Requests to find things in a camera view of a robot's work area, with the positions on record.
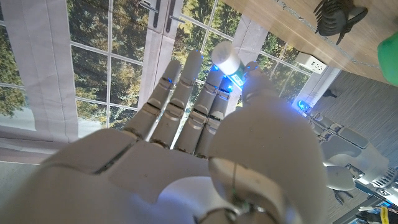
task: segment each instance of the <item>door handle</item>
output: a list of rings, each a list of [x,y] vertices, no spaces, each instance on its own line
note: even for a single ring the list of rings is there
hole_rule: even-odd
[[[139,5],[141,7],[146,8],[146,9],[148,9],[148,10],[150,10],[150,11],[155,13],[154,24],[153,24],[154,28],[157,27],[157,21],[159,20],[160,1],[161,0],[156,0],[156,7],[155,8],[150,6],[150,5],[148,5],[148,3],[144,2],[144,1],[139,2]]]
[[[166,24],[166,32],[170,32],[170,27],[172,26],[172,19],[181,22],[181,23],[185,23],[185,21],[183,21],[180,18],[177,18],[175,16],[173,16],[174,13],[174,6],[175,6],[175,0],[171,0],[170,3],[170,10],[169,10],[169,17],[167,18],[167,24]]]

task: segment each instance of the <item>window pane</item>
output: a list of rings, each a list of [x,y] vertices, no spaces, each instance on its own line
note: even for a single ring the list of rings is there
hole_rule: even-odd
[[[286,83],[286,80],[288,79],[292,70],[293,69],[291,69],[290,67],[281,63],[279,63],[276,67],[274,74],[271,76],[271,80],[274,83],[274,86],[278,93],[281,93]]]
[[[143,61],[149,11],[139,2],[114,0],[112,53]]]
[[[76,100],[76,105],[79,138],[106,128],[106,105],[81,100]]]
[[[216,47],[216,45],[218,43],[220,43],[224,40],[228,40],[228,39],[225,39],[224,37],[209,31],[209,35],[206,40],[205,49],[203,50],[203,63],[201,65],[201,70],[200,70],[199,76],[198,76],[199,80],[202,80],[202,81],[206,80],[206,77],[209,74],[211,64],[212,64],[211,53],[212,53],[214,47]]]
[[[301,66],[301,65],[300,65],[299,63],[297,63],[297,62],[293,62],[292,65],[294,65],[294,66],[296,66],[297,68],[303,70],[304,72],[308,72],[308,73],[313,73],[313,72],[314,72],[314,71],[311,70],[311,69],[307,69],[307,68]]]
[[[243,102],[242,102],[242,95],[239,97],[238,99],[238,103],[235,106],[235,109],[241,108],[243,106]]]
[[[293,71],[280,97],[286,99],[290,104],[293,103],[309,78],[306,74]]]
[[[299,54],[299,50],[297,50],[293,46],[287,44],[285,53],[282,56],[282,60],[291,64],[294,62],[294,60],[296,59],[298,54]]]
[[[142,66],[112,58],[111,103],[137,107]]]
[[[76,96],[106,101],[107,56],[72,46]]]
[[[1,20],[1,21],[4,21],[4,18],[3,18],[3,16],[2,16],[1,4],[0,4],[0,20]]]
[[[22,86],[7,30],[0,26],[0,82]]]
[[[122,130],[124,125],[131,120],[137,111],[128,110],[116,106],[110,106],[109,127]]]
[[[211,26],[228,36],[234,37],[241,15],[231,6],[218,1]]]
[[[182,13],[208,25],[214,0],[184,0]]]
[[[257,63],[266,75],[270,75],[277,64],[277,61],[264,55],[259,55]]]
[[[108,0],[67,0],[70,39],[108,50]]]
[[[0,86],[0,125],[36,131],[24,90]]]
[[[271,32],[268,32],[266,41],[261,47],[261,50],[265,53],[269,53],[270,55],[279,58],[282,54],[286,42],[279,39],[279,37],[275,36]]]
[[[191,50],[201,49],[205,34],[204,28],[189,21],[185,21],[185,24],[180,23],[175,36],[172,59],[179,60],[184,65]]]

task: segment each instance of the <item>mechanical part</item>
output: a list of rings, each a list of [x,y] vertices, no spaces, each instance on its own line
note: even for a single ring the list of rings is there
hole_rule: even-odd
[[[162,113],[171,88],[164,80],[164,96],[151,96],[139,127],[132,121],[124,131],[98,131],[49,158],[2,205],[0,223],[194,224],[193,217],[208,222],[226,210],[227,221],[239,224],[320,223],[326,177],[317,141],[254,62],[245,68],[244,107],[222,122],[230,85],[221,82],[225,91],[215,96],[205,125],[219,128],[211,142],[201,135],[210,142],[209,160],[159,149],[170,147],[201,60],[195,51],[188,56],[150,142],[142,133]],[[205,102],[196,109],[208,109]]]
[[[326,186],[334,190],[353,190],[355,183],[351,172],[338,166],[326,167],[326,174],[328,176],[328,182]]]
[[[232,91],[230,88],[231,85],[232,82],[228,78],[223,78],[221,81],[218,93],[210,108],[205,128],[201,131],[200,138],[196,146],[195,155],[197,157],[207,159],[210,142],[225,117],[226,107]]]
[[[164,114],[160,119],[150,141],[165,149],[170,149],[175,133],[177,132],[185,107],[191,95],[193,85],[198,77],[202,54],[198,50],[192,50],[181,72],[180,81],[175,87],[170,102],[166,106]]]
[[[214,48],[211,60],[240,89],[246,81],[244,64],[230,41],[223,41]]]
[[[353,26],[362,20],[368,13],[365,7],[355,7],[352,1],[322,0],[314,10],[317,17],[317,32],[322,36],[339,34],[336,45],[344,35],[351,31]]]
[[[133,117],[127,125],[125,131],[135,134],[140,139],[147,140],[151,129],[154,127],[156,119],[162,112],[167,98],[175,85],[181,71],[181,64],[177,60],[172,60],[160,78],[148,101],[140,111]]]
[[[185,122],[180,136],[174,145],[174,149],[193,154],[197,146],[202,129],[207,123],[211,105],[219,91],[223,72],[216,70],[213,66],[210,70],[206,82],[199,93],[198,99],[193,105],[193,109]]]
[[[354,198],[350,193],[348,193],[347,191],[344,191],[344,190],[335,190],[335,189],[333,189],[333,192],[335,193],[335,198],[336,198],[336,200],[338,201],[338,203],[339,203],[340,205],[343,205],[344,200],[343,200],[343,198],[339,195],[339,193],[344,193],[344,194],[347,195],[348,197]]]
[[[249,70],[252,69],[252,66],[250,68],[246,66],[245,71],[247,72],[244,72],[246,73],[246,83],[242,92],[244,106],[229,114],[221,123],[210,143],[209,162],[212,162],[213,159],[225,159],[245,167],[246,170],[263,175],[264,178],[276,184],[273,185],[276,189],[283,189],[291,204],[297,209],[297,213],[300,214],[303,223],[322,222],[318,220],[318,217],[313,216],[314,213],[321,215],[325,212],[323,202],[326,200],[326,178],[325,168],[318,160],[322,158],[319,144],[314,139],[307,122],[279,98],[268,77],[262,73],[261,69],[256,69],[257,66],[254,67],[254,70]],[[300,137],[296,136],[296,133],[291,134],[291,131],[287,131],[295,128],[300,130]],[[303,154],[301,150],[297,149],[305,149],[307,152]],[[229,195],[231,195],[232,187],[226,188],[225,185],[220,185],[225,181],[213,176],[213,173],[216,174],[226,169],[223,167],[225,166],[209,166],[209,169],[217,191],[223,198],[231,202],[232,198]],[[293,170],[305,175],[286,176]],[[230,186],[237,178],[236,175],[235,178],[229,180]],[[248,180],[242,181],[242,183],[243,189],[257,186],[255,182]],[[271,189],[274,190],[271,187],[266,187],[266,189],[262,190],[264,194],[271,192]],[[239,198],[251,200],[251,197],[245,197],[245,193],[249,194],[249,192],[242,192],[243,194]],[[255,198],[253,200],[255,200],[253,204],[266,210],[271,209],[263,206],[263,203],[265,204],[263,195],[258,197],[260,201]],[[279,214],[280,219],[286,218],[283,212]]]

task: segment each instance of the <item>white cylindrical object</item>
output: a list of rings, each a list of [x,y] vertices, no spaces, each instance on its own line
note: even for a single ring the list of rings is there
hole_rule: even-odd
[[[229,41],[217,44],[211,54],[211,59],[225,75],[236,72],[242,63]]]

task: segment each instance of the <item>green foliage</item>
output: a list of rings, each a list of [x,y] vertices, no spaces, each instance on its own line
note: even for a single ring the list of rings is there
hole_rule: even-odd
[[[22,111],[26,106],[23,91],[17,88],[0,86],[0,114],[13,117],[15,111]]]
[[[274,83],[274,86],[278,93],[281,93],[283,87],[288,79],[292,69],[284,64],[278,64],[276,67],[274,74],[271,77],[271,81]]]
[[[0,21],[4,21],[4,18],[2,16],[1,4],[0,4]]]
[[[243,106],[243,102],[242,102],[242,95],[239,97],[239,99],[238,99],[238,102],[236,103],[236,107],[235,107],[235,109],[237,109],[237,108],[240,108],[240,107],[242,107]]]
[[[22,85],[7,30],[3,26],[0,26],[0,82]]]
[[[274,71],[274,68],[277,64],[277,62],[274,59],[271,59],[264,55],[259,55],[256,61],[259,64],[262,71],[268,76],[271,75],[272,71]]]
[[[106,106],[76,100],[77,115],[88,121],[99,121],[103,128],[106,127]]]
[[[67,0],[72,41],[108,50],[107,0]]]
[[[285,53],[282,56],[282,60],[285,62],[292,64],[299,54],[299,50],[295,49],[293,46],[287,44]]]
[[[241,15],[242,14],[231,6],[222,1],[218,1],[211,26],[224,34],[233,37],[235,35],[236,28],[238,28],[239,21],[241,20]]]
[[[107,56],[72,46],[76,96],[106,102]]]
[[[115,106],[110,107],[109,127],[122,130],[124,125],[136,115],[137,111],[127,110]]]
[[[280,97],[292,104],[309,78],[308,75],[300,72],[292,72]]]
[[[113,2],[112,53],[143,61],[149,11],[140,1]]]
[[[204,24],[210,21],[214,0],[184,0],[182,13]]]
[[[111,103],[137,107],[142,67],[112,58]]]
[[[206,30],[200,26],[186,21],[179,24],[175,37],[172,59],[179,60],[185,64],[187,56],[191,50],[200,50],[205,39]]]
[[[279,37],[275,36],[271,32],[268,32],[261,50],[265,53],[269,53],[270,55],[279,58],[283,52],[285,44],[286,43]]]

